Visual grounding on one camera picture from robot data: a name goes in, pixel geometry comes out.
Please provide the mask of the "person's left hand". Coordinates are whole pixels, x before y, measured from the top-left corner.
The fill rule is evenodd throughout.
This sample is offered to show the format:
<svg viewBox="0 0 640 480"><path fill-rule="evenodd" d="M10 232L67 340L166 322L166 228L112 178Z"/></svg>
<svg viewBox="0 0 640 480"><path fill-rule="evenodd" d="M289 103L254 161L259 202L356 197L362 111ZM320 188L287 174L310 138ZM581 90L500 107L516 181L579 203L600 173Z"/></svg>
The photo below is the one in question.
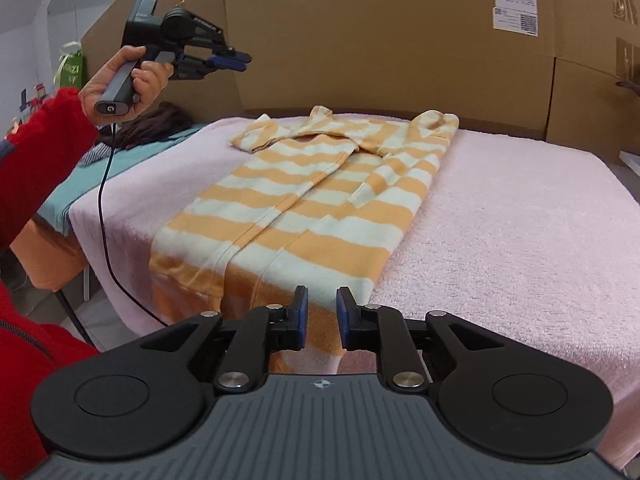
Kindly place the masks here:
<svg viewBox="0 0 640 480"><path fill-rule="evenodd" d="M168 85L168 79L174 72L170 63L157 63L144 61L139 68L132 71L132 86L137 93L138 100L128 110L128 113L120 117L101 115L96 111L96 102L106 90L108 84L117 71L128 62L137 62L145 55L145 47L125 46L120 48L85 84L78 93L82 110L96 127L103 127L112 122L130 122L147 108L160 95Z"/></svg>

